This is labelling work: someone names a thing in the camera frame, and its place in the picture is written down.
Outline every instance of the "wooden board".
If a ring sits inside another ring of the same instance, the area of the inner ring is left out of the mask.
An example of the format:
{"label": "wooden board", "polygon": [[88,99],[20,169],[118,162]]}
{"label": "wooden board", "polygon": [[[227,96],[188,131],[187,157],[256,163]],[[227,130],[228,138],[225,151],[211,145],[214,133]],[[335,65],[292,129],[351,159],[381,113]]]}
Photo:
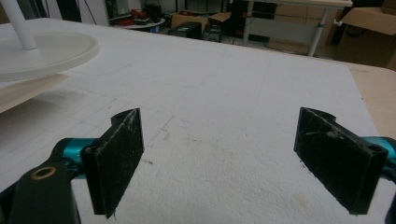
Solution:
{"label": "wooden board", "polygon": [[56,74],[17,82],[1,88],[0,113],[37,96],[66,78],[66,75]]}

